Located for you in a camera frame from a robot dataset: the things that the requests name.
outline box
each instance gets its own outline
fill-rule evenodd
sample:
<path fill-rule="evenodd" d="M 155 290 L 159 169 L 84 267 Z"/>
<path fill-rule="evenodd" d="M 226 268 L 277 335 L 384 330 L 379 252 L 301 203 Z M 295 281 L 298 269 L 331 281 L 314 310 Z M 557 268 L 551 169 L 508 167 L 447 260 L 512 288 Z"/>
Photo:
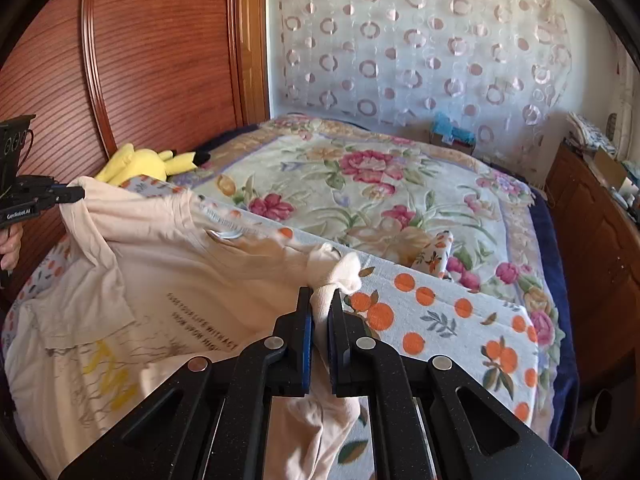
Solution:
<path fill-rule="evenodd" d="M 598 151 L 593 157 L 593 163 L 604 177 L 606 183 L 619 192 L 625 183 L 626 168 L 620 162 L 614 160 L 612 156 L 602 148 L 598 148 Z"/>
<path fill-rule="evenodd" d="M 467 155 L 471 155 L 476 148 L 476 144 L 466 144 L 464 142 L 460 142 L 457 139 L 453 140 L 453 144 L 447 144 L 446 142 L 442 142 L 442 135 L 435 134 L 433 132 L 430 133 L 429 143 L 434 146 L 440 146 L 441 148 L 452 148 L 453 150 L 458 150 L 459 152 L 466 153 Z"/>

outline wooden cabinet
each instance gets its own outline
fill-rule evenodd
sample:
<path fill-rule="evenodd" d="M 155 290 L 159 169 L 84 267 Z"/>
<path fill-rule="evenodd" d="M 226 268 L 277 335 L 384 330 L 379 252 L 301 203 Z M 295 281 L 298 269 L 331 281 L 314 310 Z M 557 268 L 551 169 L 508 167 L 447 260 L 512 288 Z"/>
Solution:
<path fill-rule="evenodd" d="M 578 372 L 597 384 L 630 356 L 640 378 L 640 234 L 564 145 L 547 179 L 571 308 Z M 636 413 L 640 416 L 640 380 Z"/>

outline silver rivet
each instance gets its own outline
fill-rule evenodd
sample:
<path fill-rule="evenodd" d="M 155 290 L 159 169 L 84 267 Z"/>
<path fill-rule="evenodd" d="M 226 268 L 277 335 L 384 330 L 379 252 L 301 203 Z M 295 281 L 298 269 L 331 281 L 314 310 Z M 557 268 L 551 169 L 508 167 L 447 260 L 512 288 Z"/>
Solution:
<path fill-rule="evenodd" d="M 433 361 L 431 361 L 431 364 L 433 364 L 434 368 L 442 371 L 451 370 L 451 367 L 453 366 L 451 359 L 446 355 L 436 355 L 436 357 L 433 358 Z"/>
<path fill-rule="evenodd" d="M 363 350 L 371 350 L 376 346 L 376 340 L 371 337 L 359 337 L 356 346 Z"/>
<path fill-rule="evenodd" d="M 272 335 L 271 337 L 268 337 L 264 340 L 264 345 L 269 350 L 277 350 L 278 348 L 282 348 L 282 345 L 284 345 L 284 341 L 281 337 Z"/>
<path fill-rule="evenodd" d="M 207 368 L 207 365 L 209 364 L 204 357 L 193 357 L 189 359 L 189 364 L 187 364 L 189 370 L 191 370 L 192 372 L 201 372 L 205 368 Z"/>

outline orange circle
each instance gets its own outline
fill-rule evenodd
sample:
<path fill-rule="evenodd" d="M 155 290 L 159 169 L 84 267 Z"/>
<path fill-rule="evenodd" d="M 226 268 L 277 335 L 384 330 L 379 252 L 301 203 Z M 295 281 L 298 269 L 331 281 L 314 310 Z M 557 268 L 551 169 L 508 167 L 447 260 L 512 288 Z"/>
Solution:
<path fill-rule="evenodd" d="M 527 327 L 527 322 L 524 321 L 524 318 L 522 316 L 514 316 L 511 320 L 511 327 L 516 332 L 524 332 Z"/>
<path fill-rule="evenodd" d="M 500 366 L 502 367 L 502 371 L 511 374 L 518 367 L 518 354 L 513 348 L 505 348 L 502 350 L 500 354 Z"/>
<path fill-rule="evenodd" d="M 364 292 L 354 292 L 349 296 L 351 307 L 356 312 L 364 312 L 371 306 L 371 298 Z"/>
<path fill-rule="evenodd" d="M 536 334 L 536 329 L 533 328 L 533 325 L 527 326 L 527 335 L 532 343 L 538 342 L 538 334 Z"/>
<path fill-rule="evenodd" d="M 435 297 L 435 293 L 428 286 L 420 286 L 415 291 L 415 301 L 424 306 L 432 304 Z"/>
<path fill-rule="evenodd" d="M 396 276 L 394 279 L 394 285 L 398 290 L 409 292 L 410 290 L 414 290 L 415 280 L 412 275 L 403 272 Z"/>
<path fill-rule="evenodd" d="M 529 416 L 529 405 L 526 402 L 521 402 L 516 406 L 516 409 L 513 413 L 522 422 L 525 422 L 527 420 L 527 417 Z"/>
<path fill-rule="evenodd" d="M 367 322 L 373 330 L 386 330 L 394 322 L 394 311 L 386 303 L 376 303 L 367 310 Z"/>
<path fill-rule="evenodd" d="M 415 332 L 408 332 L 402 338 L 402 348 L 409 355 L 418 355 L 424 349 L 424 339 Z"/>
<path fill-rule="evenodd" d="M 280 229 L 278 229 L 278 232 L 289 239 L 293 238 L 293 231 L 288 227 L 281 227 Z"/>
<path fill-rule="evenodd" d="M 460 317 L 469 317 L 474 310 L 474 306 L 465 298 L 457 300 L 453 308 Z"/>
<path fill-rule="evenodd" d="M 500 354 L 502 353 L 500 343 L 498 343 L 497 341 L 489 341 L 484 348 L 486 349 L 486 354 L 489 359 L 495 360 L 500 357 Z"/>
<path fill-rule="evenodd" d="M 538 372 L 533 368 L 528 368 L 526 372 L 524 372 L 524 383 L 529 388 L 534 388 L 536 383 L 538 382 Z"/>

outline yellow plush toy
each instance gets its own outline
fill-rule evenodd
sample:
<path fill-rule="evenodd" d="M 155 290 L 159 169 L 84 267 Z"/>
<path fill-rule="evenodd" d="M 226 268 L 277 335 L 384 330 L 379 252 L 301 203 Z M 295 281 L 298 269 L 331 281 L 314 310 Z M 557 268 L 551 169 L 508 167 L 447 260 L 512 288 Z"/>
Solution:
<path fill-rule="evenodd" d="M 119 186 L 134 176 L 148 175 L 166 180 L 168 175 L 195 170 L 209 160 L 209 153 L 189 152 L 174 156 L 174 152 L 156 153 L 153 150 L 134 150 L 133 144 L 124 144 L 113 154 L 107 165 L 95 176 L 100 182 Z"/>

